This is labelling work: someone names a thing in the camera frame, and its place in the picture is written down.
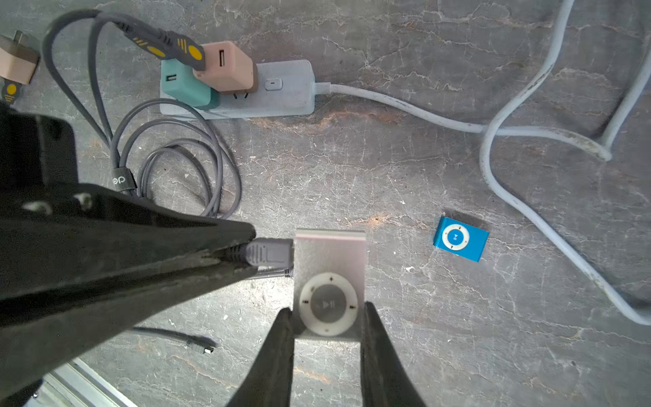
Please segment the teal usb charger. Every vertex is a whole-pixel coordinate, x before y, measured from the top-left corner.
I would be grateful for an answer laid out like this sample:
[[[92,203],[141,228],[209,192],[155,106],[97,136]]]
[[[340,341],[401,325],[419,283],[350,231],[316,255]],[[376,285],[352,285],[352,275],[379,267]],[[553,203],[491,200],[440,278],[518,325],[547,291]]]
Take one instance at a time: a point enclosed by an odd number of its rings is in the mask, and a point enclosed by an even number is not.
[[[160,91],[197,110],[220,105],[220,94],[193,74],[193,69],[176,59],[161,60]]]

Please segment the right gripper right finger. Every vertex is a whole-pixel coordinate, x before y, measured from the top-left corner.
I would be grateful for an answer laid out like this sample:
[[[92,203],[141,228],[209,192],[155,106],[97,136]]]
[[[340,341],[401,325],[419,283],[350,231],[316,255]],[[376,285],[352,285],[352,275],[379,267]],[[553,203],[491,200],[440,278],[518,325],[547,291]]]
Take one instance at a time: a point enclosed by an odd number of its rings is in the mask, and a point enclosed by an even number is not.
[[[364,406],[425,406],[371,302],[364,303],[360,369]]]

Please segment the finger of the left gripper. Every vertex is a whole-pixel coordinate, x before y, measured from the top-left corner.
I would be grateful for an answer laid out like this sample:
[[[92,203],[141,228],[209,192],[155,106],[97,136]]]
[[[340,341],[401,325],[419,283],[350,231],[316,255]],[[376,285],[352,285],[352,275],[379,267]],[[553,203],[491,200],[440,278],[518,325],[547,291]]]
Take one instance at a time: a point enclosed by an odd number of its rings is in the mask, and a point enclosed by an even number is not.
[[[12,397],[152,315],[255,273],[243,263],[196,254],[4,299],[1,397]]]

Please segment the silver mp3 player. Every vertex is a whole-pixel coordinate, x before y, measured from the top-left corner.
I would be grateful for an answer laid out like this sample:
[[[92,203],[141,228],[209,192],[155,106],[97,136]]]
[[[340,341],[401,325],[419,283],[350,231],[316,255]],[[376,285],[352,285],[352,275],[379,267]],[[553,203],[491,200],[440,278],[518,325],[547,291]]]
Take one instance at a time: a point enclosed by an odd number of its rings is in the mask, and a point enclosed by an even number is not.
[[[364,308],[366,234],[298,229],[293,249],[295,337],[358,342]]]

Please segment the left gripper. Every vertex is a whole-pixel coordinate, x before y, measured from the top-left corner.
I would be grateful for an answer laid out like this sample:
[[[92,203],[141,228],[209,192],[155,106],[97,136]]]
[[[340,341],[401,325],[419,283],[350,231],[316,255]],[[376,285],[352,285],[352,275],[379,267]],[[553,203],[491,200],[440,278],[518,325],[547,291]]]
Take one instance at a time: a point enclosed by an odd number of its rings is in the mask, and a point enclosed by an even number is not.
[[[1,108],[1,404],[22,406],[42,384],[43,337],[77,284],[219,264],[256,236],[246,222],[182,215],[78,184],[63,120]]]

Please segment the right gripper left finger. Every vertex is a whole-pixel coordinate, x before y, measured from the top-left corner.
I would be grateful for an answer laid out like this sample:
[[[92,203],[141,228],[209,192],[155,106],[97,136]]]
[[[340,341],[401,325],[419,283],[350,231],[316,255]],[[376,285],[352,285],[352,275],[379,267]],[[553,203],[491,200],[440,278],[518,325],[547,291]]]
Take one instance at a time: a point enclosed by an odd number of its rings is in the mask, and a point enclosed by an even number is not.
[[[289,406],[292,396],[292,312],[279,311],[249,374],[227,406]]]

